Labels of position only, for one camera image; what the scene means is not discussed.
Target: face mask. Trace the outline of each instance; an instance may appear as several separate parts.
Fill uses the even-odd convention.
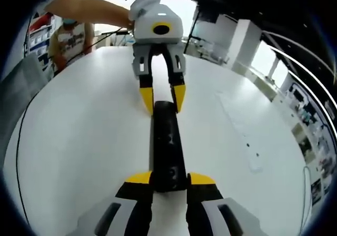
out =
[[[74,23],[76,23],[76,20],[73,20],[73,19],[70,19],[70,18],[64,18],[63,19],[63,23],[64,24],[74,24]]]

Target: person's arm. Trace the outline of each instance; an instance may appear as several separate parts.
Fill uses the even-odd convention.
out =
[[[84,31],[85,31],[85,38],[84,38],[83,50],[84,50],[84,54],[88,54],[88,53],[91,53],[92,51],[92,48],[91,47],[88,48],[88,47],[93,44],[94,30],[90,23],[85,23]]]
[[[49,41],[48,56],[55,63],[55,65],[57,67],[57,70],[59,72],[61,72],[63,69],[65,69],[65,67],[67,65],[67,60],[61,54],[61,50],[60,50],[59,42],[57,40],[57,33],[56,32],[54,32],[54,34],[52,35],[52,37]]]
[[[53,0],[45,10],[80,23],[110,24],[131,28],[129,11],[104,0]]]

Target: person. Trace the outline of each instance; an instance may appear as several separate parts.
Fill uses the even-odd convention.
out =
[[[84,54],[90,53],[93,38],[94,31],[90,23],[64,18],[63,24],[51,36],[48,48],[48,56],[57,67],[55,75]]]
[[[110,24],[124,28],[132,28],[128,19],[129,10],[104,0],[44,0],[35,10],[39,13],[50,12],[54,15],[70,18],[79,23]],[[29,21],[22,26],[12,45],[11,52],[5,62],[1,80],[23,58],[23,45],[28,31]]]

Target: white tabletop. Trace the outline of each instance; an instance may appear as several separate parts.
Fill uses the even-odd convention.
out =
[[[115,194],[125,178],[148,170],[151,119],[132,59],[131,48],[102,47],[69,66],[31,103],[19,177],[29,221],[39,235],[73,231],[78,217]],[[186,171],[212,177],[224,197],[260,219],[268,235],[296,235],[305,162],[287,124],[248,79],[191,56],[186,69],[185,101],[177,116]],[[153,60],[153,76],[155,99],[171,101],[160,56]],[[15,175],[18,127],[4,173],[22,211]],[[183,210],[171,212],[184,219]],[[187,235],[185,223],[172,234],[166,222],[157,223],[151,235],[159,235],[156,230]]]

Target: ceiling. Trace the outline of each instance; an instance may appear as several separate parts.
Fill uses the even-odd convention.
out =
[[[328,54],[328,45],[337,45],[337,20],[331,19],[334,10],[333,0],[196,0],[202,8],[210,13],[222,13],[235,19],[250,19],[264,31],[285,36],[298,42],[316,54],[331,69],[333,61]],[[337,101],[336,86],[333,85],[332,71],[312,55],[300,47],[276,36],[274,41],[263,36],[268,44],[277,45],[304,66],[306,66],[326,86]],[[279,53],[277,56],[288,62]],[[321,98],[327,99],[326,94],[306,72],[292,63],[301,79]]]

